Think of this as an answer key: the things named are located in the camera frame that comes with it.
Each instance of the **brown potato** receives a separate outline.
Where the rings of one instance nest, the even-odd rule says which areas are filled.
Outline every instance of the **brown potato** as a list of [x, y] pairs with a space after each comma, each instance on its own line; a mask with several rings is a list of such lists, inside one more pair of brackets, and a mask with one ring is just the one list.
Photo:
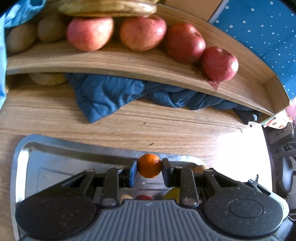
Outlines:
[[37, 27], [38, 38], [43, 42], [55, 42], [66, 35], [67, 26], [59, 14], [43, 18]]
[[36, 36], [36, 28], [32, 24], [25, 23], [17, 26], [6, 38], [6, 49], [10, 53], [25, 51], [31, 47]]
[[32, 73], [29, 77], [40, 85], [61, 85], [67, 81], [62, 73]]

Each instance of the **blue polka dot fabric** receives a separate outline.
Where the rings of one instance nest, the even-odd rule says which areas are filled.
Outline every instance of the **blue polka dot fabric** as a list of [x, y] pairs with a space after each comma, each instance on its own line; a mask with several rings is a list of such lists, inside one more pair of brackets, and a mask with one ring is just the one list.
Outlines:
[[280, 0], [230, 0], [213, 23], [261, 58], [296, 97], [296, 14]]

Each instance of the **red apple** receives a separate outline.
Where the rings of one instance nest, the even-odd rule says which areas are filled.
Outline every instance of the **red apple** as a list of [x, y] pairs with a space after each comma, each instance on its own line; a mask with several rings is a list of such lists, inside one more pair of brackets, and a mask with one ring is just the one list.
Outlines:
[[67, 39], [82, 51], [95, 51], [109, 41], [113, 29], [112, 18], [74, 18], [67, 28]]
[[239, 68], [237, 58], [216, 46], [206, 48], [201, 58], [202, 70], [213, 81], [231, 80]]
[[189, 23], [177, 23], [170, 27], [164, 44], [168, 55], [185, 64], [199, 60], [205, 50], [205, 40]]
[[166, 28], [166, 22], [155, 15], [131, 17], [121, 24], [119, 37], [121, 42], [130, 49], [147, 51], [160, 44]]
[[154, 198], [146, 196], [146, 195], [138, 195], [135, 197], [135, 199], [137, 199], [137, 200], [153, 200]]

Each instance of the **small orange fruit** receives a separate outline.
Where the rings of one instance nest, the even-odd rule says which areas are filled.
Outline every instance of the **small orange fruit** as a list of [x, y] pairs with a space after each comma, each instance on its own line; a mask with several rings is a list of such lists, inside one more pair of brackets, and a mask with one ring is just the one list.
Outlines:
[[154, 178], [160, 174], [162, 163], [155, 154], [147, 153], [137, 161], [138, 172], [145, 178]]

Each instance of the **silver tray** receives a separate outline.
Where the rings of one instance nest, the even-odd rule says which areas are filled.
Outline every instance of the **silver tray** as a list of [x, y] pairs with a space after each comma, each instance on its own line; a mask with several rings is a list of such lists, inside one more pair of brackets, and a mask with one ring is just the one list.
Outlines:
[[[85, 169], [94, 169], [96, 173], [103, 173], [111, 167], [126, 165], [145, 153], [86, 145], [41, 135], [25, 137], [15, 149], [11, 171], [10, 207], [15, 239], [21, 238], [15, 221], [15, 206], [18, 202]], [[154, 154], [160, 159], [168, 158], [173, 166], [194, 168], [197, 165], [204, 165], [202, 160], [194, 156]], [[137, 175], [135, 186], [121, 188], [120, 193], [133, 197], [145, 194], [157, 198], [162, 197], [168, 190], [160, 173], [152, 179]]]

